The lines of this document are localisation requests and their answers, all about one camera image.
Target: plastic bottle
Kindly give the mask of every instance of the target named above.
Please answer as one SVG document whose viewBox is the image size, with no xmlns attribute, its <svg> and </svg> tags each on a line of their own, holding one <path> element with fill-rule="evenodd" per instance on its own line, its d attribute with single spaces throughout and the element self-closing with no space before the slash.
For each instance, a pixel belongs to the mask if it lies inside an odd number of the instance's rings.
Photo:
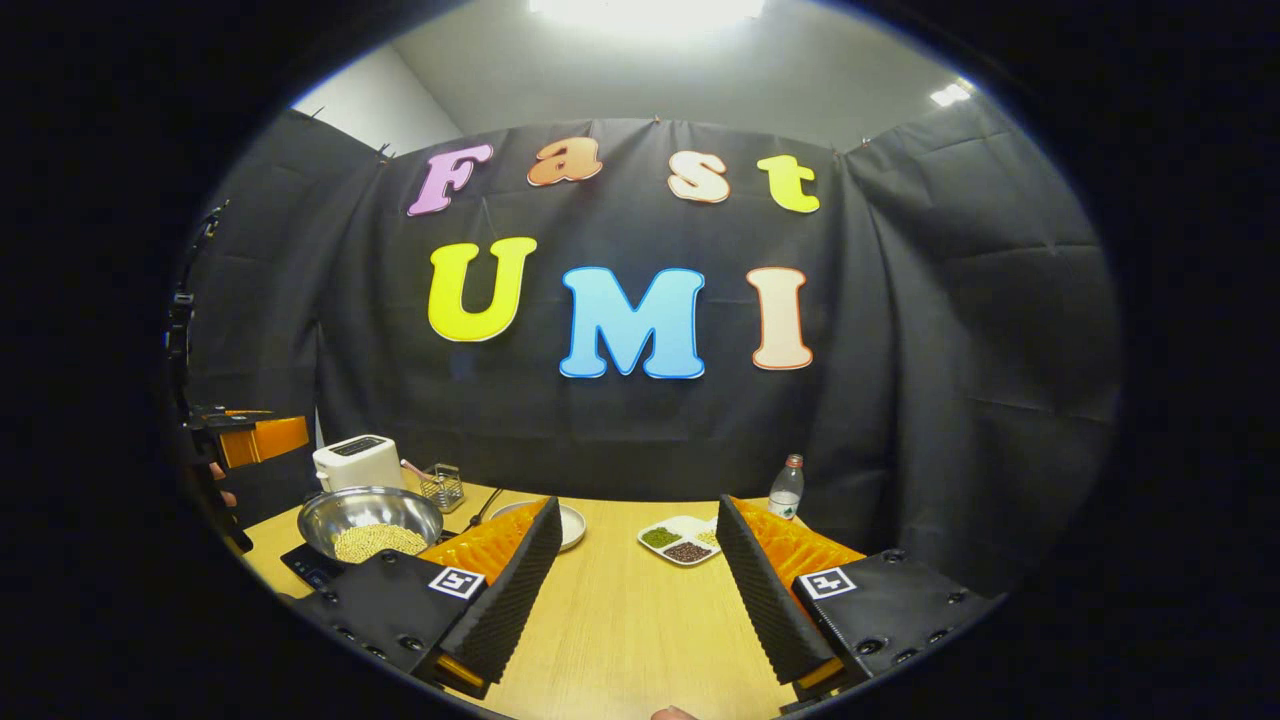
<svg viewBox="0 0 1280 720">
<path fill-rule="evenodd" d="M 804 457 L 787 455 L 787 464 L 769 488 L 769 512 L 787 520 L 796 516 L 804 495 Z"/>
</svg>

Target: stainless steel bowl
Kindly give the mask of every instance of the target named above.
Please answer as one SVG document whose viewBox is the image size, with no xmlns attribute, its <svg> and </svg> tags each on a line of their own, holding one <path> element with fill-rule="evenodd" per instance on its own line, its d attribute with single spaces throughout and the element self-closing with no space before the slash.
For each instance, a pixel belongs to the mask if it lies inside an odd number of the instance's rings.
<svg viewBox="0 0 1280 720">
<path fill-rule="evenodd" d="M 343 530 L 364 525 L 399 525 L 435 544 L 444 528 L 440 510 L 407 489 L 360 486 L 321 493 L 298 511 L 298 532 L 307 544 L 338 560 L 333 543 Z"/>
</svg>

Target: utensil holder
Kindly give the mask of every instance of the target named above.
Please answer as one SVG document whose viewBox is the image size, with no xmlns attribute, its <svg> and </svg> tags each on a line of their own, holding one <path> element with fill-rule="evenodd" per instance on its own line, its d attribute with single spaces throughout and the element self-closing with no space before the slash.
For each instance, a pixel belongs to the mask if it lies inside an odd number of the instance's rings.
<svg viewBox="0 0 1280 720">
<path fill-rule="evenodd" d="M 426 475 L 421 482 L 422 497 L 439 507 L 440 512 L 452 512 L 462 503 L 462 474 L 456 466 L 436 462 L 426 469 Z"/>
</svg>

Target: white toaster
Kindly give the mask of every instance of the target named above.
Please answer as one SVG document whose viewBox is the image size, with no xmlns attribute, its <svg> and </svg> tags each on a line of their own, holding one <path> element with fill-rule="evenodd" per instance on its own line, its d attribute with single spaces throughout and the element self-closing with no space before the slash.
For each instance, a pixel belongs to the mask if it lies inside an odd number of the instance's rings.
<svg viewBox="0 0 1280 720">
<path fill-rule="evenodd" d="M 316 478 L 325 492 L 355 486 L 404 488 L 396 441 L 381 436 L 356 436 L 311 454 Z"/>
</svg>

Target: white wall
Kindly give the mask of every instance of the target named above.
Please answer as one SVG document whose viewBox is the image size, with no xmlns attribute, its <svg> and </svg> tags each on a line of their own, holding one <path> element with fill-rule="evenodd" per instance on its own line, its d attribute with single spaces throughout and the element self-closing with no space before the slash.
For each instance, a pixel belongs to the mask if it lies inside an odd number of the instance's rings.
<svg viewBox="0 0 1280 720">
<path fill-rule="evenodd" d="M 462 137 L 453 119 L 422 87 L 390 45 L 356 60 L 293 104 L 365 145 L 404 155 Z"/>
</svg>

